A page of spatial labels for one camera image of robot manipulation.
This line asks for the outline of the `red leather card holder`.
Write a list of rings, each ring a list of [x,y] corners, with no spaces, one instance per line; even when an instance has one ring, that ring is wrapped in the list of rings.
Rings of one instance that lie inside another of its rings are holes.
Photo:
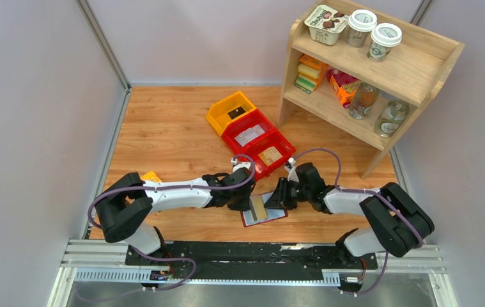
[[[273,192],[269,192],[250,197],[250,209],[241,212],[244,227],[250,227],[288,217],[288,213],[285,210],[265,208],[265,202],[270,199],[272,194]]]

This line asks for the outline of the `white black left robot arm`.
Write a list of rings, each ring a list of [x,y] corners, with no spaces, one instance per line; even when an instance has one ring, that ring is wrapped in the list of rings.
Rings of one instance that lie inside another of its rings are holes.
[[[91,208],[106,242],[126,242],[149,264],[158,265],[166,259],[167,249],[158,230],[145,224],[149,214],[181,208],[246,211],[255,184],[254,172],[245,166],[231,174],[207,174],[184,182],[154,182],[128,173],[97,196]]]

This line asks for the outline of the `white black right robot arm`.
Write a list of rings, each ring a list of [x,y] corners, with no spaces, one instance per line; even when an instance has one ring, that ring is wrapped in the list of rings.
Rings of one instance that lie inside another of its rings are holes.
[[[324,214],[351,214],[367,219],[369,227],[345,233],[336,242],[337,262],[353,267],[362,256],[388,252],[401,258],[435,230],[432,219],[397,183],[377,189],[348,189],[328,185],[311,162],[291,168],[281,177],[267,209],[293,210],[300,202]]]

